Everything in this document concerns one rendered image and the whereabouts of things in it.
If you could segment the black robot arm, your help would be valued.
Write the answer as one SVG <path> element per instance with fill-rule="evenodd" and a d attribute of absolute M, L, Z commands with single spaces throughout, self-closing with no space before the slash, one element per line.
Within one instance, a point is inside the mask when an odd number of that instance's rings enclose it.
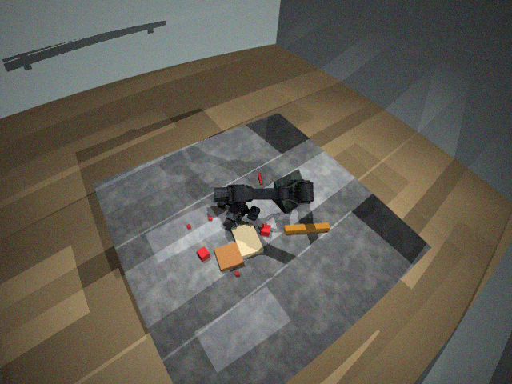
<path fill-rule="evenodd" d="M 298 198 L 299 202 L 289 199 L 289 196 Z M 230 208 L 226 212 L 226 219 L 232 222 L 242 220 L 242 206 L 254 199 L 278 199 L 279 201 L 290 201 L 293 204 L 310 204 L 314 201 L 313 183 L 305 179 L 291 179 L 278 188 L 254 189 L 244 184 L 227 185 L 227 187 L 214 188 L 214 201 L 228 201 Z M 239 207 L 237 207 L 239 206 Z"/>

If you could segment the orange square block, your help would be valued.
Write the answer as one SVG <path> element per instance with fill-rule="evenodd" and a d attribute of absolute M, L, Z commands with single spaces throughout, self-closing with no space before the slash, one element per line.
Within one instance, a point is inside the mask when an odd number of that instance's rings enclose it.
<path fill-rule="evenodd" d="M 221 272 L 243 266 L 244 261 L 236 242 L 214 249 Z"/>

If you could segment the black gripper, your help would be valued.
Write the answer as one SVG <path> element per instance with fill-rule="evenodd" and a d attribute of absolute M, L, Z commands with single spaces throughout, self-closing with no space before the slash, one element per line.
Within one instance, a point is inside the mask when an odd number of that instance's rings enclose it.
<path fill-rule="evenodd" d="M 228 201 L 223 201 L 223 202 L 217 203 L 217 207 L 221 208 L 221 209 L 225 209 L 226 205 L 230 206 Z M 243 204 L 240 207 L 242 208 L 242 216 L 243 217 L 245 216 L 245 214 L 248 214 L 247 215 L 248 219 L 250 219 L 252 221 L 256 221 L 256 219 L 260 213 L 260 208 L 258 208 L 256 206 L 252 206 L 250 209 L 248 209 L 248 205 L 246 205 L 246 204 Z"/>

